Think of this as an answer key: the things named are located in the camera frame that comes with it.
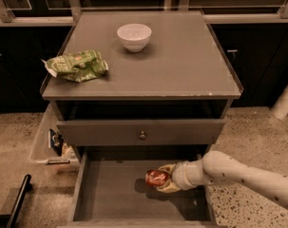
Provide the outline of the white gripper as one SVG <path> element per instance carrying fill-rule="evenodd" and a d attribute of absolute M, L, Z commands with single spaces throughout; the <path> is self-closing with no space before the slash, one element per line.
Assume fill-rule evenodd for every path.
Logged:
<path fill-rule="evenodd" d="M 158 168 L 172 175 L 172 180 L 165 181 L 162 185 L 157 185 L 156 189 L 162 193 L 175 193 L 180 190 L 189 190 L 195 188 L 189 180 L 189 174 L 193 169 L 190 161 L 180 161 L 177 164 L 166 164 Z"/>

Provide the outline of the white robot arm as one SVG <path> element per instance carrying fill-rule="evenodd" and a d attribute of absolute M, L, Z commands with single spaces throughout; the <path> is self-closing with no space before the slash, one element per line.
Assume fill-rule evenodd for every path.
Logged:
<path fill-rule="evenodd" d="M 198 161 L 167 164 L 159 171 L 162 185 L 157 190 L 163 193 L 235 182 L 288 210 L 287 175 L 244 164 L 220 151 L 210 150 Z"/>

